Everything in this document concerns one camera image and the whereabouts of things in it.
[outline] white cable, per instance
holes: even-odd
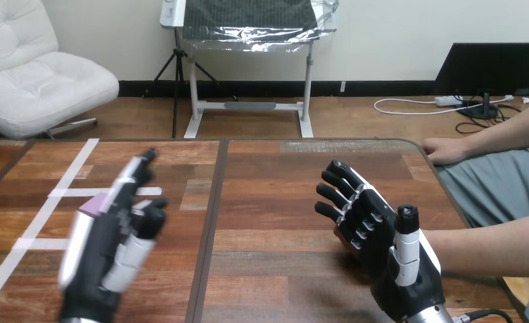
[[[491,101],[490,103],[499,103],[504,101],[510,101],[512,100],[512,96],[505,96],[504,99]],[[384,102],[384,101],[400,101],[400,102],[411,102],[411,103],[419,103],[419,104],[435,104],[435,101],[414,101],[414,100],[404,100],[404,99],[382,99],[374,103],[374,108],[385,114],[399,114],[402,116],[428,116],[431,114],[441,114],[441,113],[447,113],[447,112],[453,112],[453,111],[459,111],[463,109],[470,109],[470,108],[476,108],[477,106],[482,106],[483,104],[476,104],[474,106],[463,106],[461,108],[456,109],[449,109],[449,110],[441,110],[441,111],[435,111],[435,112],[392,112],[392,111],[385,111],[378,108],[378,103]]]

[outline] gray shorts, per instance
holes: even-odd
[[[437,170],[473,227],[529,216],[529,151],[492,153]]]

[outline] power strip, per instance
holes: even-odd
[[[437,106],[456,106],[461,104],[460,100],[457,100],[454,96],[438,96],[435,98],[435,104]]]
[[[511,101],[514,97],[511,95],[504,96],[504,99],[492,101],[491,103],[498,103],[498,102],[504,102],[504,101]],[[459,104],[462,104],[460,100],[457,100],[454,96],[438,96],[435,97],[435,104],[437,106],[457,106]]]

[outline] tripod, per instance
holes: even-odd
[[[168,68],[168,65],[176,59],[176,76],[175,76],[175,83],[174,83],[174,122],[172,127],[172,138],[176,137],[176,125],[177,125],[177,106],[179,101],[179,87],[185,82],[183,79],[183,57],[188,57],[187,52],[185,50],[181,49],[180,42],[179,42],[179,34],[177,31],[177,28],[174,28],[174,37],[176,42],[176,48],[174,48],[174,52],[172,56],[170,56],[170,59],[166,62],[162,70],[157,74],[155,79],[153,79],[153,83],[151,84],[151,87],[155,88],[157,81],[160,79],[160,76],[162,76],[162,73]],[[204,69],[201,65],[198,63],[195,63],[195,66],[199,69],[199,71],[203,72],[212,82],[217,89],[221,89],[221,85],[219,84],[219,81],[214,78],[209,72],[207,72],[206,69]],[[230,96],[237,102],[239,99],[235,96],[233,92],[230,90],[226,90]],[[145,98],[147,94],[149,93],[149,89],[146,89],[142,98]]]

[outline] chair leg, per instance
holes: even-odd
[[[84,126],[89,125],[89,124],[97,124],[97,123],[98,123],[98,119],[96,119],[96,118],[85,119],[85,120],[70,122],[70,123],[64,124],[62,126],[49,129],[49,130],[45,131],[45,133],[51,139],[54,139],[53,136],[57,135],[59,133],[64,133],[65,131],[70,131],[72,129],[77,129],[77,128],[84,127]]]

